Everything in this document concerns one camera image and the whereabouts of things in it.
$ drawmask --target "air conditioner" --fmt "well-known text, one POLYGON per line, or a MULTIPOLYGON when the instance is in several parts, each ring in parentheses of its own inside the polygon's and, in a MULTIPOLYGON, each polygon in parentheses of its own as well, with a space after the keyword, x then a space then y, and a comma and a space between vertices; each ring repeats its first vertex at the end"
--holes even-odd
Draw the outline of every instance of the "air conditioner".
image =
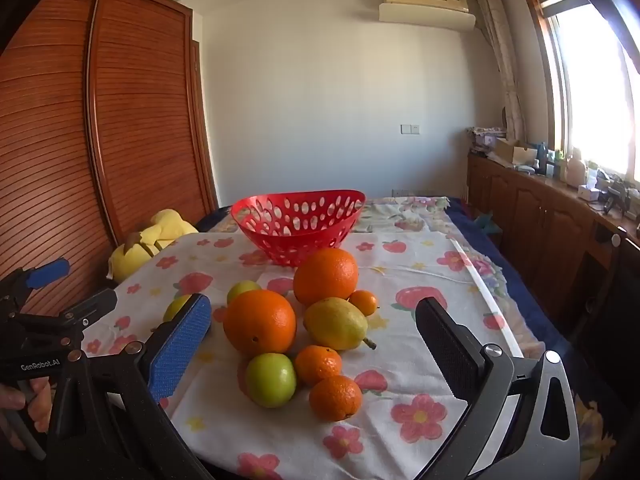
POLYGON ((476 17, 469 12, 466 0, 384 0, 380 21, 470 31, 476 17))

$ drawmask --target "metal bolt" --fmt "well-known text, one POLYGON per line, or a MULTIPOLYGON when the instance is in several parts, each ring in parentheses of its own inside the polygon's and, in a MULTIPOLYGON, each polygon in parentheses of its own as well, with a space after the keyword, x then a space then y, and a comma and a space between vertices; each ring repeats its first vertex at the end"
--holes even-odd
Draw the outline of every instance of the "metal bolt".
POLYGON ((71 362, 78 361, 78 359, 81 358, 81 357, 82 357, 82 351, 81 350, 72 350, 66 356, 66 358, 71 362))
POLYGON ((142 350, 142 343, 140 341, 133 341, 124 347, 124 351, 127 354, 131 354, 131 355, 137 354, 141 350, 142 350))
POLYGON ((494 344, 489 344, 489 345, 485 346, 484 347, 484 351, 488 355, 491 355, 492 357, 500 357, 502 355, 502 348, 500 348, 498 345, 494 345, 494 344))
POLYGON ((555 365, 560 362, 560 356, 558 355, 558 352, 554 352, 553 350, 545 352, 545 357, 547 361, 555 365))

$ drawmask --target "louvered door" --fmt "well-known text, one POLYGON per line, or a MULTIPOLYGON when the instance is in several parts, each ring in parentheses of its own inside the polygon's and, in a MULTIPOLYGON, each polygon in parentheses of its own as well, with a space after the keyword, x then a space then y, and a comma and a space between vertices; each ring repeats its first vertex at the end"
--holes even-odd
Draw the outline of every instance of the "louvered door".
POLYGON ((100 0, 92 43, 95 135, 118 240, 158 210, 210 211, 194 142, 190 21, 151 0, 100 0))
POLYGON ((0 57, 0 276, 67 258, 31 297, 55 314, 104 284, 113 250, 88 156, 84 70, 94 0, 42 0, 0 57))

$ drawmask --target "green fruit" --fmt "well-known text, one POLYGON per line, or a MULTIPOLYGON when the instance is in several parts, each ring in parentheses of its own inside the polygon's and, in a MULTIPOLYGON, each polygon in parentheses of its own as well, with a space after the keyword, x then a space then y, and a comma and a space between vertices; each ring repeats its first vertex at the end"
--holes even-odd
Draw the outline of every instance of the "green fruit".
POLYGON ((261 290, 261 286, 251 280, 242 280, 242 282, 237 282, 234 286, 231 287, 228 294, 226 295, 226 304, 229 305, 235 298, 240 296, 243 292, 247 292, 248 290, 261 290))
POLYGON ((264 408, 278 408, 296 391, 296 372, 284 354, 261 354, 249 361, 244 376, 249 398, 264 408))
POLYGON ((341 298, 326 298, 311 305, 305 312, 304 324, 313 339, 334 350, 351 350, 361 341, 372 349, 376 347, 367 339, 367 318, 341 298))
POLYGON ((187 303, 187 300, 191 297, 191 294, 187 294, 186 296, 180 296, 180 298, 176 298, 173 300, 169 306, 167 307, 164 316, 162 317, 162 322, 166 323, 167 321, 171 321, 180 309, 184 307, 184 304, 187 303))

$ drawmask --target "window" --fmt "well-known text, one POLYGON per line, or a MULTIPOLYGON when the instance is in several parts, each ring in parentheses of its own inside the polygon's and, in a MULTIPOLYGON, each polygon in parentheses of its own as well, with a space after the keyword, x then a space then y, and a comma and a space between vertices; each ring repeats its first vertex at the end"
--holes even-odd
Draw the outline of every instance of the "window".
POLYGON ((550 146, 640 180, 640 75, 588 0, 528 0, 550 99, 550 146))

